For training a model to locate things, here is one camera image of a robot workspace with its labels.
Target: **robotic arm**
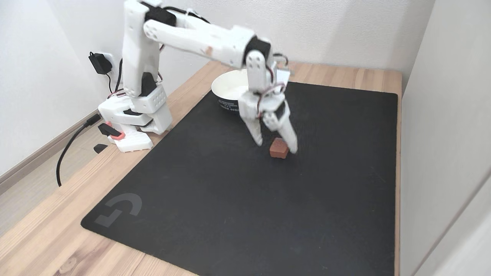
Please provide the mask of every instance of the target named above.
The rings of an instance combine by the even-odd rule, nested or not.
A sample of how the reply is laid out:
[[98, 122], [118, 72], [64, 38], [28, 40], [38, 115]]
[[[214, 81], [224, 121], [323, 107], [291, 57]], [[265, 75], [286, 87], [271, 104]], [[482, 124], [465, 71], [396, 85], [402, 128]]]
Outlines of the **robotic arm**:
[[[125, 2], [123, 87], [129, 97], [124, 97], [125, 100], [111, 97], [99, 107], [104, 119], [111, 121], [115, 129], [125, 133], [136, 131], [135, 124], [130, 129], [125, 125], [128, 116], [142, 117], [136, 126], [147, 132], [161, 134], [170, 126], [172, 118], [166, 95], [162, 85], [155, 81], [159, 68], [159, 43], [218, 60], [233, 68], [246, 68], [249, 89], [239, 99], [239, 113], [254, 141], [262, 144], [259, 122], [262, 118], [271, 131], [280, 133], [290, 151], [296, 153], [297, 136], [290, 123], [290, 109], [283, 93], [289, 72], [279, 76], [271, 44], [247, 28], [221, 28], [208, 23], [192, 10], [162, 7], [160, 0]], [[114, 112], [117, 102], [123, 105], [117, 108], [119, 111], [116, 113], [119, 114]], [[122, 102], [129, 105], [130, 111], [123, 110], [126, 106]], [[122, 150], [124, 138], [114, 138], [111, 136], [109, 139], [113, 139]]]

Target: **logo on mouse pad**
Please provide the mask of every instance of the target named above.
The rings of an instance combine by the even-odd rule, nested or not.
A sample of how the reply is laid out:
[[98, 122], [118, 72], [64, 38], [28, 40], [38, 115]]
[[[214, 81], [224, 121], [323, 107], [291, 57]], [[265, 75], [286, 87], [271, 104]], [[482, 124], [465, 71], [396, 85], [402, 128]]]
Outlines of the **logo on mouse pad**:
[[[134, 193], [124, 193], [117, 195], [106, 202], [106, 206], [112, 207], [114, 204], [121, 201], [129, 201], [131, 202], [131, 211], [130, 214], [133, 216], [137, 216], [141, 210], [141, 198]], [[121, 215], [123, 211], [116, 209], [114, 210], [109, 217], [100, 215], [95, 220], [95, 223], [100, 224], [105, 227], [111, 226], [111, 224]]]

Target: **brown block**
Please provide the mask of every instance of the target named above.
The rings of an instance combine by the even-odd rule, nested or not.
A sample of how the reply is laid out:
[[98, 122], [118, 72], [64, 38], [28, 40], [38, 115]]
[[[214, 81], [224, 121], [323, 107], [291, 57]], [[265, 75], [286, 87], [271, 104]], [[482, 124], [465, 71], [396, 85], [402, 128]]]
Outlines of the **brown block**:
[[288, 146], [286, 145], [285, 141], [281, 138], [275, 138], [273, 143], [271, 144], [270, 147], [270, 155], [273, 158], [286, 158], [286, 155], [288, 154]]

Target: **power adapter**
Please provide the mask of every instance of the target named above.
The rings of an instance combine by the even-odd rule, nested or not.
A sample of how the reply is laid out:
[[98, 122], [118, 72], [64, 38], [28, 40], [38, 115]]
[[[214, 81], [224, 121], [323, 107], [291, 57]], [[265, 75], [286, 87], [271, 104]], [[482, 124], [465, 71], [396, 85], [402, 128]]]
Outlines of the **power adapter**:
[[105, 75], [112, 69], [111, 62], [103, 54], [90, 52], [89, 60], [97, 74]]

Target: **wooden table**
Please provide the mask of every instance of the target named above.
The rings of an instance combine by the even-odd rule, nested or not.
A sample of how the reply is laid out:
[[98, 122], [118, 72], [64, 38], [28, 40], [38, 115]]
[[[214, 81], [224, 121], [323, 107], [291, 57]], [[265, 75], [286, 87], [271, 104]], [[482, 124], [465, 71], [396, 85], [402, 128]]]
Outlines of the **wooden table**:
[[[397, 126], [395, 268], [399, 271], [401, 83], [397, 71], [291, 63], [293, 82], [396, 93]], [[168, 98], [177, 124], [230, 69], [209, 62]], [[157, 143], [163, 136], [153, 135]], [[146, 154], [121, 153], [111, 145], [0, 238], [0, 275], [194, 275], [167, 262], [99, 236], [82, 218]]]

